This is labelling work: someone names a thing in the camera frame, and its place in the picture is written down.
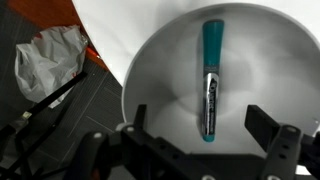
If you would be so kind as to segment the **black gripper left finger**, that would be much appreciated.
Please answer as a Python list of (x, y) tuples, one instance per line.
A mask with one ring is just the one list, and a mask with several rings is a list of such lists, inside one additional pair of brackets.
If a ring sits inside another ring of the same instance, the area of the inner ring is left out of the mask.
[(134, 127), (136, 129), (142, 129), (144, 126), (144, 122), (147, 116), (147, 105), (141, 104), (138, 106), (135, 119), (134, 119)]

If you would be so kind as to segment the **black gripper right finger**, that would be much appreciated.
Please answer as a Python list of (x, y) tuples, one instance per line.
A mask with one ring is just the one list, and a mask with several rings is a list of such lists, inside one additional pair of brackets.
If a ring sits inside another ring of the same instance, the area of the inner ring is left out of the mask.
[(257, 105), (248, 105), (245, 128), (265, 151), (271, 146), (280, 125)]

